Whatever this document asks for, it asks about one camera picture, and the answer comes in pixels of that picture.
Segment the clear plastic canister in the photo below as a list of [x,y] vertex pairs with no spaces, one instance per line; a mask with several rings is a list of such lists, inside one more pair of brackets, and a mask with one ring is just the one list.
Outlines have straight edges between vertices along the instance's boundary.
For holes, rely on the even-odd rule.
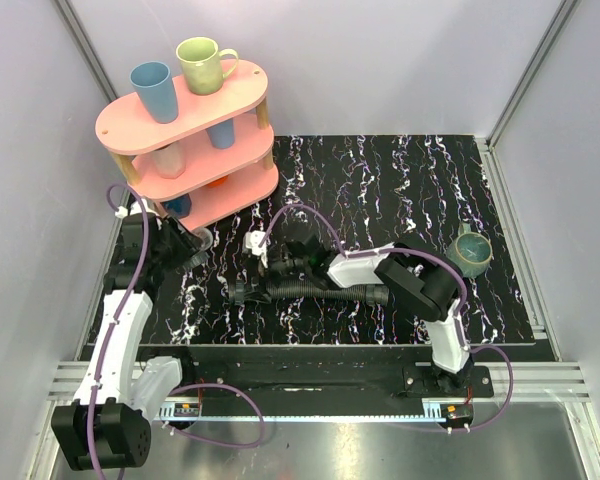
[[214,235],[206,227],[195,229],[192,234],[200,242],[199,252],[196,254],[195,259],[198,264],[203,264],[209,259],[208,251],[213,246]]

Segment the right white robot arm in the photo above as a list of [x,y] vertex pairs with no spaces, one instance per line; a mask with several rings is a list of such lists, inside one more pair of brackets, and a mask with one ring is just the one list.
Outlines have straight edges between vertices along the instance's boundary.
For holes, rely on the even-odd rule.
[[254,233],[245,237],[243,250],[257,259],[257,276],[250,283],[229,284],[231,304],[302,297],[371,305],[393,300],[398,311],[425,324],[432,347],[429,377],[436,390],[452,397],[469,386],[474,362],[458,333],[466,285],[460,269],[442,256],[407,241],[342,253],[314,235],[287,241],[273,256]]

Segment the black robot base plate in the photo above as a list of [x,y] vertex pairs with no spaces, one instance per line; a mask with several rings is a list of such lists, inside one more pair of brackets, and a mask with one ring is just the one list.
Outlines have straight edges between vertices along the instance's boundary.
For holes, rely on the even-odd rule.
[[467,388],[452,394],[436,390],[428,347],[146,345],[138,358],[153,356],[183,360],[182,385],[206,385],[202,411],[208,416],[253,412],[237,395],[213,389],[215,383],[245,392],[271,417],[418,415],[425,399],[494,397],[491,375],[479,365]]

